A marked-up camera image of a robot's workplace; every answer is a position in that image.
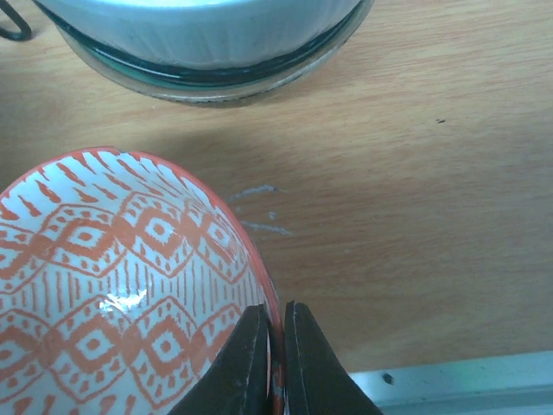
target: metal edge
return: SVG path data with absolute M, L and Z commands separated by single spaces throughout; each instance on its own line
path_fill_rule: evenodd
M 553 351 L 350 376 L 386 415 L 553 414 Z

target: black clamp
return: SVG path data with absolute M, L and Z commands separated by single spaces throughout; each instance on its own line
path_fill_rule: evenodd
M 248 307 L 206 375 L 169 415 L 271 414 L 268 333 L 264 306 Z M 284 343 L 289 415 L 382 415 L 342 367 L 307 305 L 287 305 Z

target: white bowl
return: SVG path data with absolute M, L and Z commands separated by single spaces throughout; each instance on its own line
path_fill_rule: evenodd
M 248 67 L 292 53 L 359 0 L 36 0 L 93 40 L 190 69 Z

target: black cable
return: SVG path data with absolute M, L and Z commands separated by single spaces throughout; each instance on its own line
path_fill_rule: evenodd
M 33 31 L 30 26 L 25 22 L 19 13 L 10 6 L 7 0 L 0 0 L 0 10 L 5 13 L 5 15 L 16 24 L 19 28 L 19 32 L 12 32 L 4 28 L 0 28 L 0 37 L 4 37 L 10 41 L 14 42 L 25 42 L 33 37 Z

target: table surface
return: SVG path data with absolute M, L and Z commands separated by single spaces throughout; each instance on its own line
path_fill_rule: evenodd
M 235 109 L 126 91 L 12 4 L 36 38 L 0 41 L 3 188 L 103 144 L 180 164 L 232 200 L 281 300 L 310 306 L 351 371 L 553 348 L 542 0 L 381 0 L 326 66 Z

